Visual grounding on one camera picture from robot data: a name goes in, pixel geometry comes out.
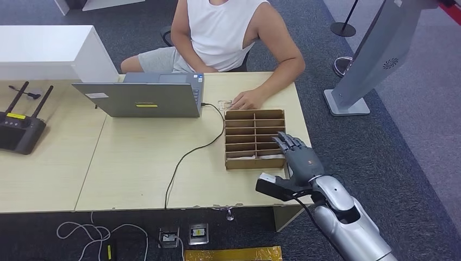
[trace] person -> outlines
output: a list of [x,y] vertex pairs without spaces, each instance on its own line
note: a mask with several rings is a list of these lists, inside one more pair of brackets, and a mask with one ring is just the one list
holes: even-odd
[[123,73],[225,72],[241,66],[258,39],[278,66],[261,86],[238,94],[231,109],[260,109],[305,69],[285,22],[266,0],[178,0],[171,26],[174,47],[130,57],[121,69]]

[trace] black router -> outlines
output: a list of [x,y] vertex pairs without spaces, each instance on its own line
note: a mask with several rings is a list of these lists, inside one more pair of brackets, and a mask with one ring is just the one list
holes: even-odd
[[32,152],[45,130],[46,123],[38,119],[37,115],[53,90],[51,85],[31,117],[12,113],[27,85],[29,85],[29,82],[24,83],[5,112],[0,111],[0,149],[24,155]]

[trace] robotic hand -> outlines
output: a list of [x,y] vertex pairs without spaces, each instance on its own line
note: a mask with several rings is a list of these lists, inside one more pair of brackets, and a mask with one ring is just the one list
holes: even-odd
[[345,260],[397,260],[358,200],[336,178],[325,175],[312,148],[282,132],[274,141],[285,154],[292,175],[283,179],[262,173],[256,191],[282,201],[311,195],[315,223]]

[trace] gray laptop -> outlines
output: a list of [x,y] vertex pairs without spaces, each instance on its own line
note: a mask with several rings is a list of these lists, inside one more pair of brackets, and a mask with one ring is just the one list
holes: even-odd
[[200,117],[200,73],[127,73],[123,83],[73,83],[112,117]]

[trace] hand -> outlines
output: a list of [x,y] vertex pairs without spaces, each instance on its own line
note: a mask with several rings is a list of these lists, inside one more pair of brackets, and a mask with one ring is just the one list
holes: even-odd
[[202,66],[200,68],[198,68],[197,70],[195,70],[196,72],[201,72],[201,73],[206,73],[206,72],[219,72],[217,69],[211,67],[211,66]]
[[251,110],[260,109],[267,97],[258,88],[244,91],[237,95],[232,101],[231,110]]
[[307,147],[299,138],[278,132],[272,138],[285,155],[288,166],[293,170],[297,185],[306,186],[316,176],[325,174],[323,165],[312,148]]

